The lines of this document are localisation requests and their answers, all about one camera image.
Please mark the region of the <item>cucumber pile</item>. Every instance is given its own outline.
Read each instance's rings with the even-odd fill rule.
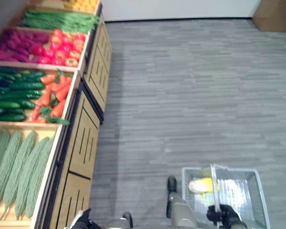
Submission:
[[[0,67],[0,121],[20,122],[27,119],[24,110],[36,106],[31,100],[43,96],[42,71],[18,71]]]
[[[0,130],[0,202],[3,200],[5,205],[1,220],[14,201],[17,219],[24,210],[28,218],[33,215],[53,145],[53,138],[45,137],[38,143],[36,139],[34,131],[22,139],[18,130],[12,136],[9,131]]]

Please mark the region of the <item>carrot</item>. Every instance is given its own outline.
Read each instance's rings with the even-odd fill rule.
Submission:
[[[58,84],[57,83],[51,83],[48,87],[51,89],[51,91],[54,92],[54,90],[57,88]]]
[[[46,118],[39,117],[38,119],[35,120],[36,123],[47,123]]]
[[[41,105],[48,106],[51,101],[51,89],[49,87],[44,90],[43,96],[41,97]]]
[[[66,80],[68,83],[71,83],[72,82],[72,78],[71,77],[67,77],[67,80]]]
[[[40,115],[41,106],[36,106],[32,113],[32,120],[36,120]]]
[[[63,112],[63,108],[65,106],[66,100],[62,100],[56,107],[54,107],[51,111],[52,117],[60,117]]]
[[[67,97],[69,89],[70,89],[70,85],[68,84],[64,88],[56,92],[55,96],[59,102],[64,100]]]
[[[24,121],[25,123],[47,123],[47,119],[46,118],[42,118],[39,117],[36,120],[32,120],[32,121]]]
[[[51,84],[52,82],[54,82],[54,80],[55,80],[55,75],[46,75],[40,78],[40,81],[45,85]]]
[[[69,85],[68,82],[61,83],[61,84],[57,85],[57,87],[52,87],[52,91],[53,91],[53,92],[58,92],[58,91],[60,91],[61,89],[65,88],[67,85]]]
[[[66,78],[65,75],[60,75],[60,76],[59,76],[59,80],[60,80],[60,82],[61,82],[61,84],[62,84],[62,83],[65,83],[65,82],[66,82],[67,78]]]

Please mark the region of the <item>black glove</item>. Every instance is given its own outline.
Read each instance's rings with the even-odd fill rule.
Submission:
[[[240,220],[238,214],[231,206],[221,204],[220,209],[222,212],[215,212],[214,205],[209,206],[208,208],[206,216],[208,220],[214,223],[214,225],[216,225],[217,222],[222,221],[223,226],[221,226],[220,229],[230,229],[234,224],[240,224],[247,228],[247,225]]]
[[[96,223],[91,222],[88,217],[91,208],[85,210],[81,217],[78,218],[72,229],[102,229]]]

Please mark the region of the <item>wooden produce display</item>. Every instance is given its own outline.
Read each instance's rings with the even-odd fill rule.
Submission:
[[[49,138],[54,137],[54,143],[53,143],[53,146],[52,146],[52,149],[50,152],[48,163],[47,163],[46,168],[45,168],[45,172],[44,172],[43,179],[41,182],[41,187],[40,187],[40,190],[38,193],[37,202],[35,205],[33,216],[29,219],[25,216],[25,212],[24,212],[21,215],[20,220],[16,220],[15,211],[14,211],[15,203],[14,203],[10,207],[10,209],[7,212],[4,219],[0,220],[0,229],[34,228],[35,223],[36,223],[36,217],[39,213],[40,202],[41,202],[42,196],[44,195],[45,184],[46,184],[46,180],[47,180],[48,174],[49,174],[49,168],[50,168],[50,165],[52,163],[52,159],[53,159],[54,154],[55,154],[55,149],[57,147],[57,141],[58,141],[59,134],[61,131],[61,126],[55,125],[55,124],[35,124],[35,125],[32,125],[32,124],[28,124],[28,123],[2,123],[2,122],[0,122],[0,130],[8,130],[11,134],[15,130],[19,130],[21,132],[23,140],[31,131],[35,131],[37,134],[37,141],[36,142],[39,142],[41,139],[43,139],[45,137],[49,137]],[[3,203],[3,201],[1,201],[0,202],[0,218],[4,212],[4,209],[5,209],[4,203]]]
[[[87,73],[84,73],[83,78],[88,91],[94,96],[103,112],[107,100],[111,55],[111,44],[103,16],[101,16],[100,24],[94,35],[91,58],[87,63]]]
[[[2,28],[0,38],[10,28],[25,32],[53,33],[51,30],[17,27],[28,9],[78,11],[64,9],[66,2],[60,0],[34,0],[31,3],[35,5],[25,5],[16,12],[13,19]],[[32,217],[28,219],[22,215],[17,221],[12,206],[4,220],[0,221],[0,229],[63,228],[71,224],[79,210],[89,206],[98,132],[106,105],[112,55],[101,8],[102,4],[98,0],[93,13],[100,16],[101,21],[97,30],[87,33],[77,67],[0,61],[1,67],[43,71],[47,75],[56,74],[59,68],[73,74],[61,115],[62,119],[70,121],[69,125],[0,122],[0,129],[11,133],[20,130],[23,136],[27,136],[31,130],[35,130],[38,138],[54,137]],[[31,116],[31,112],[25,111],[25,114]],[[4,204],[0,203],[0,217],[3,208]]]

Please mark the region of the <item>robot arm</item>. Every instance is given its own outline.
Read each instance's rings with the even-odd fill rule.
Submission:
[[[209,206],[206,216],[214,225],[221,221],[223,225],[220,229],[247,229],[247,225],[240,220],[231,206],[221,204],[220,209],[221,212],[215,212],[215,206]]]

